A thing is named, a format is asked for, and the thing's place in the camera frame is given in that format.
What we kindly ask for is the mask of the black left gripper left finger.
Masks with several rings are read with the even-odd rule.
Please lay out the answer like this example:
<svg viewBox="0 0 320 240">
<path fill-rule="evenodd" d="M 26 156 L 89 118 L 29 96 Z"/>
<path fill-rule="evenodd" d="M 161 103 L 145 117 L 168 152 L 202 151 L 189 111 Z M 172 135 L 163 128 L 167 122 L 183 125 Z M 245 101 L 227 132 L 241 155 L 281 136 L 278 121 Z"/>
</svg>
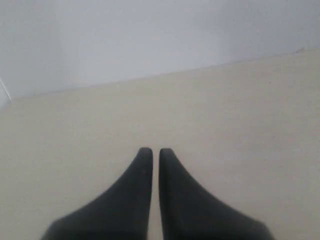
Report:
<svg viewBox="0 0 320 240">
<path fill-rule="evenodd" d="M 54 221 L 44 240 L 146 240 L 152 197 L 153 152 L 138 150 L 118 180 L 99 197 Z"/>
</svg>

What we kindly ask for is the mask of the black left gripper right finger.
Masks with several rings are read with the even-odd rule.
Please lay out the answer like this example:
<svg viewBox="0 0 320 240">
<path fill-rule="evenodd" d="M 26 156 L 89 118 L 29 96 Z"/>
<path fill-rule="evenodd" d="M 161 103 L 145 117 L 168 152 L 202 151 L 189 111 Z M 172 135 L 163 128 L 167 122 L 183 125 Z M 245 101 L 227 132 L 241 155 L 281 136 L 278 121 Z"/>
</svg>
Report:
<svg viewBox="0 0 320 240">
<path fill-rule="evenodd" d="M 159 205 L 165 240 L 272 240 L 267 226 L 203 188 L 171 148 L 159 151 Z"/>
</svg>

